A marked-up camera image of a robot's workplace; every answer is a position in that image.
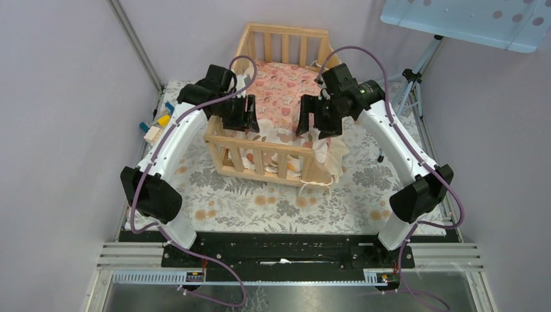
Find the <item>floral small pillow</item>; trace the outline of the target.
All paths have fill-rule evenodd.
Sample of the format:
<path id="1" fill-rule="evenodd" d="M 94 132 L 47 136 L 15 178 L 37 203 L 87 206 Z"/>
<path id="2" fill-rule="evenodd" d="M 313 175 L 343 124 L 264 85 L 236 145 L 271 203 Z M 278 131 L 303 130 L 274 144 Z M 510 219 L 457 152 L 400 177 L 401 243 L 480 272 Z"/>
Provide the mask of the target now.
<path id="1" fill-rule="evenodd" d="M 317 133 L 309 131 L 304 135 L 296 136 L 295 132 L 282 127 L 276 127 L 270 120 L 258 121 L 259 131 L 246 131 L 248 140 L 269 142 L 286 146 L 299 146 L 311 148 L 317 140 Z"/>

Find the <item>wooden pet bed frame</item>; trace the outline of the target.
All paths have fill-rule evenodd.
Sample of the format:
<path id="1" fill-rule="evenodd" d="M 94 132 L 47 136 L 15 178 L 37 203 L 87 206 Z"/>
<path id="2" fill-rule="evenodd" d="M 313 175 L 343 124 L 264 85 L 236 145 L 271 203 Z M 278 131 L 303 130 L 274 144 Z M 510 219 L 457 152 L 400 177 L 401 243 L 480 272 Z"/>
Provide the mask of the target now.
<path id="1" fill-rule="evenodd" d="M 340 63 L 333 54 L 325 29 L 265 23 L 247 23 L 238 42 L 237 61 L 232 69 L 244 74 L 256 61 L 297 65 L 318 73 L 321 65 Z M 222 119 L 212 117 L 204 134 L 215 169 L 219 174 L 295 187 L 327 187 L 314 173 L 312 150 L 227 136 Z"/>

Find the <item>pink patterned bed cushion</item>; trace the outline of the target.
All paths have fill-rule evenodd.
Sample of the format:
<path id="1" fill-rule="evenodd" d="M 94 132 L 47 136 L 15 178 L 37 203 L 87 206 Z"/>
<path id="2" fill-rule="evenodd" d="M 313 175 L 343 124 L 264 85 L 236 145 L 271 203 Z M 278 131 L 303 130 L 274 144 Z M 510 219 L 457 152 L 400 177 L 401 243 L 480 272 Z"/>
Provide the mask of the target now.
<path id="1" fill-rule="evenodd" d="M 276 127 L 296 131 L 300 113 L 300 98 L 304 94 L 317 95 L 320 91 L 314 79 L 317 74 L 297 65 L 257 60 L 256 67 L 249 66 L 244 77 L 256 79 L 246 94 L 255 95 L 257 121 L 270 120 Z M 319 131 L 311 127 L 309 131 L 317 133 L 317 140 L 311 148 L 316 163 L 314 173 L 320 175 L 319 183 L 333 184 L 343 175 L 342 160 L 349 149 L 341 137 L 319 139 Z M 246 139 L 246 131 L 227 131 L 227 136 Z"/>

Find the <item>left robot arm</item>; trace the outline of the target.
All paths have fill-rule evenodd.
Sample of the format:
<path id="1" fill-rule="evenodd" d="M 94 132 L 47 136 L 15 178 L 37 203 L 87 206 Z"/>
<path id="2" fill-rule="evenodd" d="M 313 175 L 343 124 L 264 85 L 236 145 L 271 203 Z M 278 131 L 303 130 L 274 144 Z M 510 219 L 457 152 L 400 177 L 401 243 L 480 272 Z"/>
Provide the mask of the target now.
<path id="1" fill-rule="evenodd" d="M 213 115 L 212 110 L 232 101 L 245 104 L 246 90 L 256 76 L 256 68 L 237 75 L 211 65 L 204 79 L 182 88 L 168 125 L 146 156 L 120 174 L 130 206 L 131 231 L 139 234 L 156 227 L 170 244 L 179 247 L 176 257 L 186 267 L 196 266 L 202 251 L 194 245 L 196 230 L 184 216 L 183 199 L 172 186 L 172 175 L 196 133 Z"/>

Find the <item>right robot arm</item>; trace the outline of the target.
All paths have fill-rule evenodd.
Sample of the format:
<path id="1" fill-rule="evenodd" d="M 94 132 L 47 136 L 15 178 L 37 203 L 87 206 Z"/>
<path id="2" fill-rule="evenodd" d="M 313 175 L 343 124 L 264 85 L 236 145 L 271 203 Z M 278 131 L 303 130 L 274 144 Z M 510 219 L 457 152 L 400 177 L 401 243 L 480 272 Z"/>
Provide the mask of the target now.
<path id="1" fill-rule="evenodd" d="M 359 83 L 345 64 L 325 71 L 316 81 L 323 86 L 320 93 L 300 98 L 296 135 L 315 128 L 320 139 L 341 136 L 342 121 L 350 117 L 383 148 L 403 186 L 390 197 L 392 214 L 378 234 L 379 246 L 372 251 L 375 264 L 388 268 L 398 260 L 397 249 L 419 218 L 443 201 L 454 172 L 424 153 L 385 101 L 377 82 Z"/>

